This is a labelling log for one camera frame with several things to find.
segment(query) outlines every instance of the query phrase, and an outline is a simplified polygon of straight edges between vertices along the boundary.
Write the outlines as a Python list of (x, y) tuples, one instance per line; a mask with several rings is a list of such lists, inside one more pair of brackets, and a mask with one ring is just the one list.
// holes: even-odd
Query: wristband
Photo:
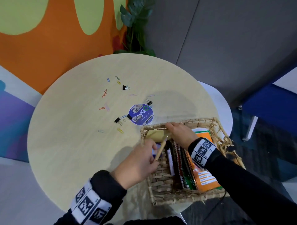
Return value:
[(112, 205), (101, 199), (88, 181), (71, 203), (73, 217), (79, 224), (100, 224)]
[(192, 151), (191, 158), (197, 166), (204, 167), (215, 149), (216, 146), (213, 143), (206, 138), (202, 138)]

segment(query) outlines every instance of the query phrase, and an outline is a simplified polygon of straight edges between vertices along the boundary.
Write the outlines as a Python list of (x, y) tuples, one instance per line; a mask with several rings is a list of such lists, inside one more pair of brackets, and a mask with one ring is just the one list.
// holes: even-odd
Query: cable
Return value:
[(224, 200), (224, 197), (225, 197), (226, 193), (227, 193), (227, 191), (225, 191), (224, 196), (222, 198), (220, 198), (220, 200), (218, 201), (218, 203), (210, 210), (210, 212), (204, 218), (203, 222), (210, 216), (210, 214), (215, 210), (215, 208)]

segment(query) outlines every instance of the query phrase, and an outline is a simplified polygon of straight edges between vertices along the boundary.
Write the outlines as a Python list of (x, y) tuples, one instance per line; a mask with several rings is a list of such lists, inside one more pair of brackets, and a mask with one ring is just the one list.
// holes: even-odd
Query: purple sticker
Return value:
[(149, 124), (154, 118), (152, 108), (146, 104), (133, 105), (129, 115), (132, 117), (131, 121), (139, 126)]

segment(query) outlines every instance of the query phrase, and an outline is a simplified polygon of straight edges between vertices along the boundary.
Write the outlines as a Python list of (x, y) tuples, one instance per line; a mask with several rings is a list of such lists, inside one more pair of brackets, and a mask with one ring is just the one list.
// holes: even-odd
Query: wicker basket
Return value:
[[(222, 125), (217, 118), (202, 118), (181, 121), (182, 123), (191, 129), (202, 127), (210, 130), (211, 138), (214, 144), (217, 146), (219, 151), (227, 157), (230, 155), (233, 157), (233, 161), (244, 167), (241, 157), (239, 157), (235, 151), (228, 152), (227, 147), (232, 145), (231, 139), (228, 137), (224, 131)], [(144, 142), (144, 138), (148, 130), (164, 130), (165, 124), (155, 124), (147, 125), (142, 127), (141, 141)], [(177, 184), (180, 183), (179, 176), (172, 176), (170, 174), (168, 160), (166, 157), (166, 152), (162, 152), (162, 157), (160, 157), (160, 165), (156, 172), (152, 173), (150, 177), (147, 178), (148, 190), (153, 205), (168, 205), (181, 202), (195, 202), (203, 201), (211, 198), (220, 198), (225, 194), (224, 189), (213, 189), (207, 192), (200, 192), (198, 190), (188, 190), (188, 189), (177, 189)]]

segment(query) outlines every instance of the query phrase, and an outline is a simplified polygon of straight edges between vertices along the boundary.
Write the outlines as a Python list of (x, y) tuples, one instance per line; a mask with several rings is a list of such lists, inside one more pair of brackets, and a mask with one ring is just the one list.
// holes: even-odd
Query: right hand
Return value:
[(182, 148), (188, 149), (190, 144), (199, 137), (187, 126), (180, 123), (166, 123), (173, 140)]

